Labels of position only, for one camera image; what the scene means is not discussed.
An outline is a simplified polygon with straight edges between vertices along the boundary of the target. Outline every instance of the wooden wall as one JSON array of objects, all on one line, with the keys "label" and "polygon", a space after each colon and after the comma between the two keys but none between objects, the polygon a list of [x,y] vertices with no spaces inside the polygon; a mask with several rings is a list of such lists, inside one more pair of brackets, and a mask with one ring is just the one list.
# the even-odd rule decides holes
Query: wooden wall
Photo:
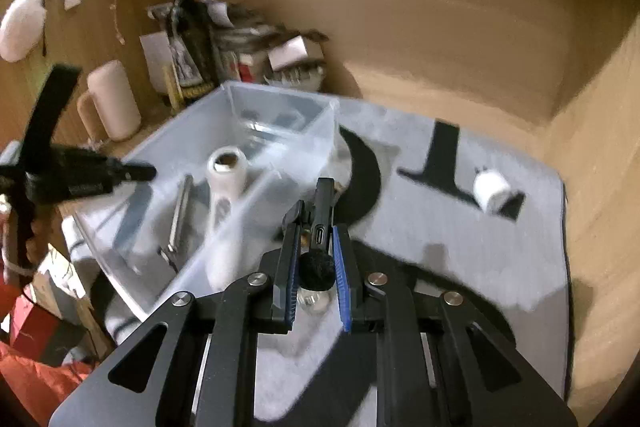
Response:
[{"label": "wooden wall", "polygon": [[[21,135],[58,60],[88,72],[119,58],[153,113],[138,36],[157,28],[145,7],[164,1],[118,0],[121,47],[111,0],[71,12],[48,0],[49,57],[0,62],[0,147]],[[639,0],[230,1],[327,33],[330,90],[454,121],[560,172],[577,333],[571,405],[586,425],[640,347]],[[57,138],[86,139],[75,110]]]}]

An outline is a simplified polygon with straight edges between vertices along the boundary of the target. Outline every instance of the dark glass bottle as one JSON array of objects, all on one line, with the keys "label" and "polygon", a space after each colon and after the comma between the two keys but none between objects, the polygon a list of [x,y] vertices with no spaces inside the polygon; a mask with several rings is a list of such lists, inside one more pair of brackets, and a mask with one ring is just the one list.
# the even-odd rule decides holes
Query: dark glass bottle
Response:
[{"label": "dark glass bottle", "polygon": [[200,98],[220,85],[207,8],[196,0],[174,0],[167,22],[177,67],[182,70],[178,75],[182,95],[191,100]]}]

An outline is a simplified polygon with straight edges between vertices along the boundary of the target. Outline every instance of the gray mat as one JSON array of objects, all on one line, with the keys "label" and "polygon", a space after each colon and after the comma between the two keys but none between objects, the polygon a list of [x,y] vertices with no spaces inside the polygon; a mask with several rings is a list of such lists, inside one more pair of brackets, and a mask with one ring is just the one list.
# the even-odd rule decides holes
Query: gray mat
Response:
[{"label": "gray mat", "polygon": [[[471,192],[476,169],[495,168],[526,194],[517,220],[486,216],[468,203],[398,175],[398,168],[422,171],[433,120],[345,99],[340,99],[339,120],[375,153],[382,174],[380,198],[351,228],[351,237],[459,281],[495,303],[513,329],[519,352],[562,395],[569,294],[562,237],[564,192],[558,175],[522,153],[462,130],[456,185]],[[324,174],[348,176],[339,158]],[[74,256],[84,249],[76,248]],[[117,320],[106,318],[110,330],[113,323],[130,321],[131,315],[120,308],[113,306],[113,312],[122,315]],[[340,327],[334,298],[321,315],[298,309],[289,335],[260,336],[257,418],[275,421],[293,406],[336,343]],[[375,416],[372,387],[350,425],[375,425]]]}]

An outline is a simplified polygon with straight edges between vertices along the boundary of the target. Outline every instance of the silver screw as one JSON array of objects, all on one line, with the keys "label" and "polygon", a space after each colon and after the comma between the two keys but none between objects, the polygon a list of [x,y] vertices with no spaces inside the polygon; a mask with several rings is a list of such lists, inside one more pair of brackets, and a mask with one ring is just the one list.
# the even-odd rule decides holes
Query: silver screw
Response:
[{"label": "silver screw", "polygon": [[252,273],[247,277],[247,280],[251,286],[262,286],[267,282],[267,274],[262,272]]},{"label": "silver screw", "polygon": [[191,294],[189,292],[178,292],[174,293],[171,297],[171,304],[177,306],[178,308],[181,306],[186,306],[191,302]]},{"label": "silver screw", "polygon": [[389,280],[389,278],[386,276],[385,273],[375,272],[375,273],[370,274],[369,277],[367,277],[367,280],[373,286],[382,286],[382,285],[386,284],[386,282]]},{"label": "silver screw", "polygon": [[460,306],[465,299],[458,292],[446,292],[444,294],[444,301],[449,306]]}]

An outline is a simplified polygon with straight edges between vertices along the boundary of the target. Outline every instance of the clear plastic bin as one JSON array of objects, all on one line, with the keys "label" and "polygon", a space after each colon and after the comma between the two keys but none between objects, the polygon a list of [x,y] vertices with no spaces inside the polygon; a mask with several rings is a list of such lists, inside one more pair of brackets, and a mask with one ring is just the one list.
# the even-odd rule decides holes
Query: clear plastic bin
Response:
[{"label": "clear plastic bin", "polygon": [[[257,266],[284,214],[313,191],[332,154],[336,105],[316,94],[227,82],[126,156],[156,166],[156,179],[87,201],[74,217],[100,267],[140,319],[176,291],[203,296],[222,290],[209,282],[220,249],[240,256],[238,277]],[[248,186],[207,236],[206,162],[227,145],[247,156]],[[176,275],[158,248],[168,241],[178,184],[187,173],[194,185]]]}]

